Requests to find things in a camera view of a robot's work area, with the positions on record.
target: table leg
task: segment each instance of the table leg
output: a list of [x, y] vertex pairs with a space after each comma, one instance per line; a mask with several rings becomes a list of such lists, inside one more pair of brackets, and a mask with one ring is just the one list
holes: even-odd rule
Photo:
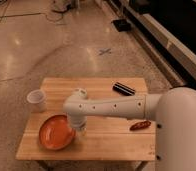
[[143, 168], [148, 164], [147, 161], [142, 161], [139, 166], [137, 166], [137, 168], [135, 169], [135, 171], [142, 171]]
[[43, 160], [36, 160], [36, 162], [45, 170], [45, 171], [52, 171], [53, 168], [48, 166]]

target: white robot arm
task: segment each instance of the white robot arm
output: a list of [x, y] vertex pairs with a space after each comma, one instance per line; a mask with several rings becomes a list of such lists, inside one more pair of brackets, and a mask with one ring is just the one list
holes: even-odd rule
[[84, 129], [86, 116], [156, 120], [156, 170], [196, 171], [196, 91], [176, 88], [163, 95], [148, 94], [107, 100], [87, 100], [83, 89], [64, 103], [71, 127]]

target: black cable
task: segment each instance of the black cable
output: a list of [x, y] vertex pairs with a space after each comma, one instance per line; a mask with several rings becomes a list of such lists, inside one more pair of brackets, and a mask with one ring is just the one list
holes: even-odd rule
[[56, 22], [58, 22], [58, 21], [61, 21], [61, 20], [63, 19], [63, 15], [61, 15], [61, 17], [60, 17], [60, 18], [58, 18], [58, 19], [56, 19], [56, 20], [53, 20], [53, 19], [50, 19], [50, 18], [47, 16], [47, 14], [46, 14], [46, 13], [42, 13], [42, 14], [44, 14], [44, 15], [45, 15], [45, 17], [46, 17], [46, 19], [47, 19], [48, 21], [50, 21], [50, 22], [54, 22], [54, 23], [56, 23]]
[[11, 0], [9, 0], [7, 6], [5, 7], [5, 9], [4, 9], [4, 11], [3, 11], [3, 14], [2, 14], [2, 16], [1, 16], [1, 18], [0, 18], [0, 24], [1, 24], [1, 21], [3, 20], [3, 18], [4, 18], [4, 15], [5, 15], [6, 11], [7, 11], [7, 8], [8, 8], [9, 5], [10, 5], [10, 3], [11, 3]]
[[4, 15], [4, 16], [0, 16], [3, 18], [7, 18], [7, 17], [24, 17], [24, 16], [29, 16], [29, 15], [40, 15], [42, 13], [28, 13], [28, 14], [15, 14], [15, 15]]

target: white cup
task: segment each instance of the white cup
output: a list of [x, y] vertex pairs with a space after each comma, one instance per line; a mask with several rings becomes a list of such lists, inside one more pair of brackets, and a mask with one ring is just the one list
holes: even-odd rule
[[27, 101], [31, 104], [33, 112], [46, 110], [46, 94], [42, 90], [31, 91], [27, 95]]

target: black and white object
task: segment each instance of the black and white object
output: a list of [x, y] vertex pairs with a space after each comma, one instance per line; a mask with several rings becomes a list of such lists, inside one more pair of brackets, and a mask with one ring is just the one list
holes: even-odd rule
[[114, 91], [121, 93], [124, 96], [133, 96], [135, 95], [135, 90], [127, 87], [119, 82], [116, 82], [112, 88]]

